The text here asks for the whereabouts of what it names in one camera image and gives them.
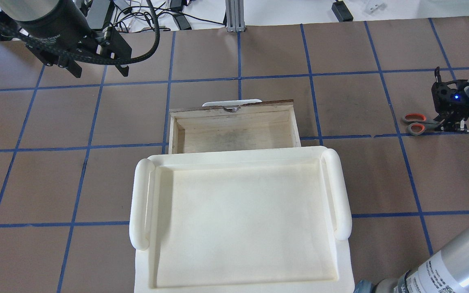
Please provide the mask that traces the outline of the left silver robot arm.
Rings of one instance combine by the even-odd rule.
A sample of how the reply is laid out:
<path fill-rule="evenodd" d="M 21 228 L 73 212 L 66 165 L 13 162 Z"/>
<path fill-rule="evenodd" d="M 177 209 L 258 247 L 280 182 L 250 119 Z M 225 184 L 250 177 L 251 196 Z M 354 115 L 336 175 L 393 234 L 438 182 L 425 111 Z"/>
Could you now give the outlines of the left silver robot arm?
<path fill-rule="evenodd" d="M 0 23 L 66 52 L 130 58 L 131 46 L 112 26 L 112 0 L 0 0 Z"/>

